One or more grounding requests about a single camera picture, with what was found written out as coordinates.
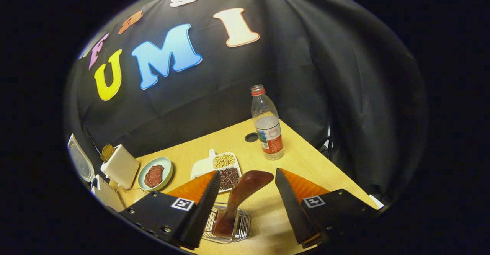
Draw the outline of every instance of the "white divided dish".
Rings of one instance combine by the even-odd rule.
[[[214,166],[213,166],[213,159],[216,156],[220,156],[220,155],[223,155],[223,154],[231,154],[233,156],[233,158],[235,159],[235,163],[231,164],[230,166],[226,166],[226,167],[223,167],[223,168],[215,169]],[[237,170],[238,170],[238,177],[239,178],[242,177],[242,172],[240,171],[240,165],[238,164],[238,160],[237,160],[237,157],[235,156],[235,154],[233,154],[232,152],[224,152],[222,154],[216,154],[213,149],[210,149],[209,150],[209,157],[207,157],[205,159],[201,159],[200,161],[194,163],[194,165],[192,166],[191,180],[193,180],[194,178],[197,178],[197,177],[199,177],[199,176],[201,176],[201,175],[203,175],[205,173],[209,173],[211,171],[214,171],[214,170],[221,171],[221,170],[229,169],[229,168],[237,168]],[[223,192],[226,192],[226,191],[229,191],[229,190],[231,190],[231,188],[224,189],[224,190],[219,190],[218,193],[223,193]]]

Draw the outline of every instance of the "black cloth backdrop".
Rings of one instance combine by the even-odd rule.
[[[352,0],[170,3],[142,6],[142,18],[121,35],[124,20],[115,25],[90,70],[90,54],[75,63],[67,134],[75,132],[97,173],[92,141],[99,150],[123,144],[135,157],[156,152],[249,119],[250,87],[263,84],[280,118],[315,147],[331,128],[332,162],[366,192],[384,202],[397,197],[422,156],[428,110],[417,62],[378,18]],[[245,9],[248,26],[260,34],[256,42],[226,46],[213,14],[235,7]],[[162,47],[166,33],[184,23],[203,61],[175,72],[172,59],[168,76],[153,70],[157,84],[142,90],[131,51],[145,41]],[[103,101],[93,74],[107,64],[110,85],[107,60],[118,49],[121,87]]]

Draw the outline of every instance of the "yellow letter u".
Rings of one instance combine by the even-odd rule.
[[[112,77],[114,78],[110,86],[107,86],[105,84],[105,76],[104,76],[105,64],[101,65],[93,75],[93,78],[97,83],[98,95],[104,101],[110,100],[110,98],[116,95],[116,93],[119,90],[119,87],[121,87],[121,65],[119,64],[119,55],[122,52],[123,51],[119,49],[118,51],[114,52],[112,56],[109,57],[108,62],[111,64]]]

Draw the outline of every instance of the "small bowl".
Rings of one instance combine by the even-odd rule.
[[[152,168],[152,166],[156,166],[156,165],[161,165],[164,168],[162,171],[162,181],[159,185],[156,185],[155,187],[150,188],[145,184],[145,176],[147,175],[150,168]],[[170,159],[167,159],[166,157],[163,157],[163,156],[157,157],[156,159],[153,159],[152,161],[148,162],[141,169],[140,175],[138,175],[138,184],[140,185],[140,187],[143,190],[146,190],[149,192],[160,190],[163,186],[165,186],[168,183],[168,181],[172,177],[172,174],[173,174],[173,165],[172,165],[172,162],[170,162]]]

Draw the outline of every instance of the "plastic water bottle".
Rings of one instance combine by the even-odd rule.
[[[267,159],[279,159],[284,154],[284,150],[277,110],[266,95],[264,86],[255,85],[250,90],[252,91],[252,120],[262,151]]]

